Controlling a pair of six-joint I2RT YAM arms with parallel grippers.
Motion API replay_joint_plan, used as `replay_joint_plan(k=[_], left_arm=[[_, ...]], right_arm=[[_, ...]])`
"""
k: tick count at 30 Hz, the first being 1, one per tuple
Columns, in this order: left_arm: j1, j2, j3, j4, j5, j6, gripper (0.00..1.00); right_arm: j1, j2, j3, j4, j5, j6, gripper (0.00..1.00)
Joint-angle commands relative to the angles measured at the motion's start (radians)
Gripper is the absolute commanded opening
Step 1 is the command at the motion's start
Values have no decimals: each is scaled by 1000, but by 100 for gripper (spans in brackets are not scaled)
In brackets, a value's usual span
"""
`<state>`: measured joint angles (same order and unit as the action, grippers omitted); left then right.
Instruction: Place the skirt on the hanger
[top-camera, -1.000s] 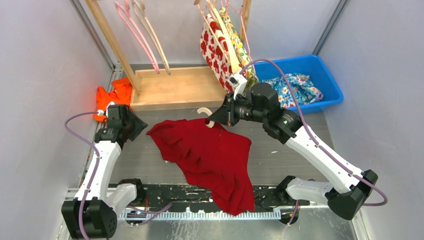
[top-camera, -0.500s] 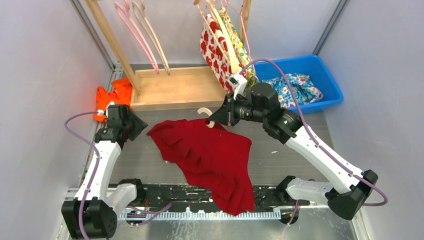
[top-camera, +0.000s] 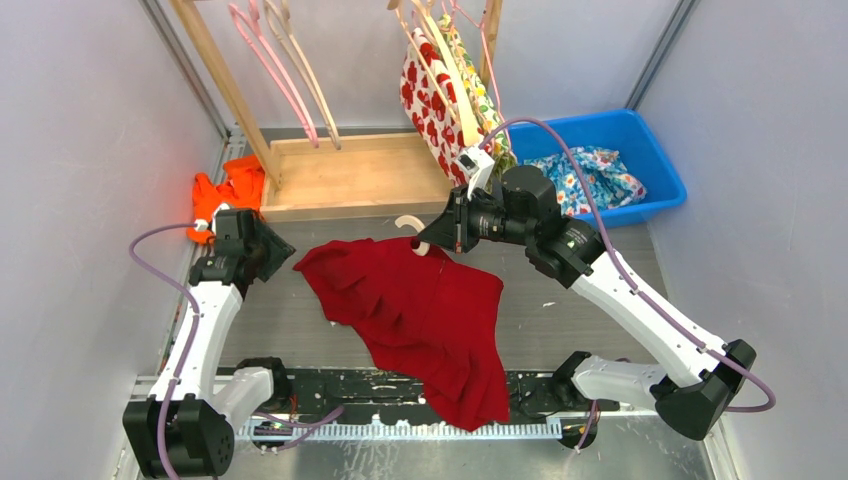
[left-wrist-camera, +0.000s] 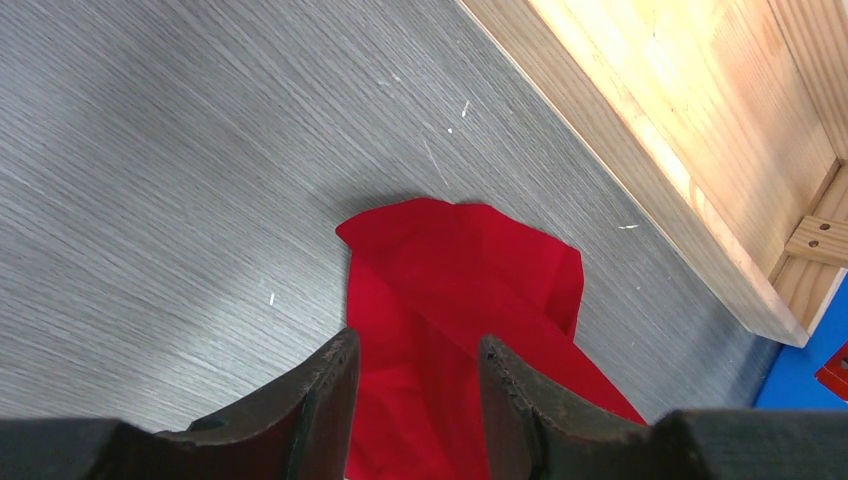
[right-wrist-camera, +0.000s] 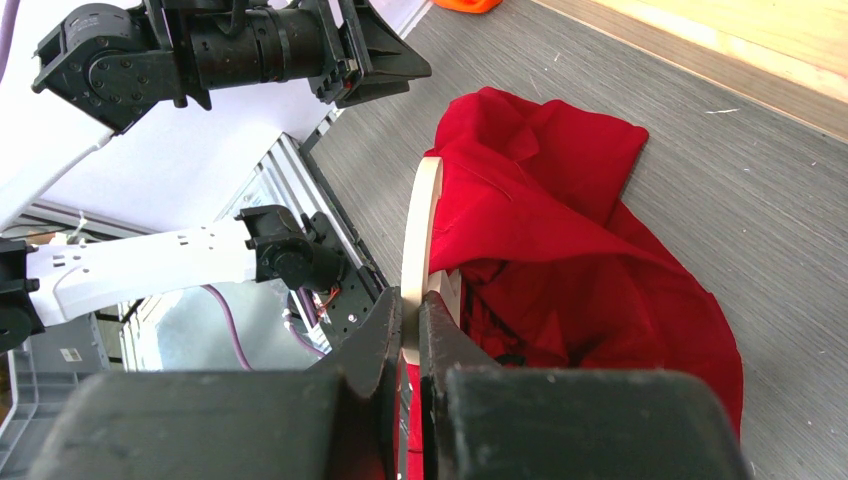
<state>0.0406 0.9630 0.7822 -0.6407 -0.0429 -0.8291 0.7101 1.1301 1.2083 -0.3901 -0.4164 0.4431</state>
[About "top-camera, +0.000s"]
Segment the lemon print skirt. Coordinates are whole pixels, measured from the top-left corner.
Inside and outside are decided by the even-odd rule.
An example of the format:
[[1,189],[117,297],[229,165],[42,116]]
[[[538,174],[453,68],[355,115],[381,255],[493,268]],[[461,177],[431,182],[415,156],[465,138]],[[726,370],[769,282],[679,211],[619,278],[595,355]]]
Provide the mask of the lemon print skirt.
[[[486,136],[496,127],[501,126],[504,118],[488,94],[487,87],[477,73],[472,58],[467,52],[451,17],[448,14],[443,14],[436,23],[455,60],[475,118],[483,131],[483,135]],[[517,158],[513,153],[510,137],[506,130],[499,132],[494,137],[492,142],[486,146],[486,151],[490,153],[495,162],[494,177],[501,178],[504,172],[517,165]]]

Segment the dark red cloth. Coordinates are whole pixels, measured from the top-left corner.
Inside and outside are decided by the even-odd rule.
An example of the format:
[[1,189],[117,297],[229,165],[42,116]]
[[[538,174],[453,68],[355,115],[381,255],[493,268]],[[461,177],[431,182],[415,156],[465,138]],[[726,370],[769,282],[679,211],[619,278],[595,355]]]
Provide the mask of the dark red cloth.
[[510,393],[497,351],[503,281],[409,237],[333,240],[294,266],[325,318],[349,326],[373,364],[413,377],[446,423],[465,431],[505,423]]

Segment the red poppy print cloth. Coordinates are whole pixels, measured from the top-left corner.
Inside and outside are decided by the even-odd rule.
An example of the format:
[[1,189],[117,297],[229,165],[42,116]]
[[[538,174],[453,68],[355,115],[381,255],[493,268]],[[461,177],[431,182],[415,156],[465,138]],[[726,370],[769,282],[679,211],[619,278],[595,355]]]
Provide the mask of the red poppy print cloth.
[[467,146],[461,125],[448,113],[456,94],[449,70],[436,45],[420,28],[411,33],[400,77],[400,101],[425,141],[441,171],[454,186],[466,184],[471,174],[457,162]]

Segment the thin pink wire hanger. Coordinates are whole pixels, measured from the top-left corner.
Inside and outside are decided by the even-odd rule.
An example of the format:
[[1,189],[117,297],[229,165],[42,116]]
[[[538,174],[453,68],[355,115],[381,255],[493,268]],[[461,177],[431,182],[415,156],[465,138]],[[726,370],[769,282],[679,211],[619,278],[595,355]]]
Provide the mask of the thin pink wire hanger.
[[478,71],[477,73],[479,74],[483,84],[487,87],[488,94],[494,101],[495,106],[502,114],[501,98],[499,95],[497,81],[492,70],[492,60],[499,29],[502,2],[487,1],[480,22],[474,22],[473,19],[459,6],[459,3],[457,1],[451,1],[450,5],[451,8],[448,15],[453,20],[455,26],[455,14],[456,12],[459,12],[463,16],[465,16],[480,31],[481,45],[483,48],[482,59],[484,60],[484,62],[482,63],[483,74],[480,74]]

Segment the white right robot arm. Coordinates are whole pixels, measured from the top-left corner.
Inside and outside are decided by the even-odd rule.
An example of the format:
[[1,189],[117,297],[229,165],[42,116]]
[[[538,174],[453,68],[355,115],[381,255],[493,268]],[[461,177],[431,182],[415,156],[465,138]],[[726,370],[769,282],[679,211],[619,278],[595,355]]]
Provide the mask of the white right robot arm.
[[655,411],[677,433],[703,440],[745,381],[757,353],[688,319],[607,246],[590,223],[565,216],[551,180],[533,166],[506,172],[500,195],[454,188],[444,211],[418,234],[422,243],[467,253],[480,240],[520,245],[529,263],[589,300],[637,340],[655,364],[573,353],[555,373],[555,396],[567,410],[591,400]]

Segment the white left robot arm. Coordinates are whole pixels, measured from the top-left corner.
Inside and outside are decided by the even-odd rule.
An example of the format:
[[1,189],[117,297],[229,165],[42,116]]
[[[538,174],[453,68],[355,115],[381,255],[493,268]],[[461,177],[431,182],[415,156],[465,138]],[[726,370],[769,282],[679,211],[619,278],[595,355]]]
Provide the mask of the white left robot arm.
[[268,281],[295,253],[255,210],[221,208],[210,223],[212,247],[177,281],[136,252],[130,257],[178,290],[188,302],[170,355],[142,400],[131,400],[122,424],[147,479],[220,477],[234,456],[236,433],[261,407],[277,413],[293,387],[277,357],[241,361],[232,379],[214,388],[230,327],[255,280]]

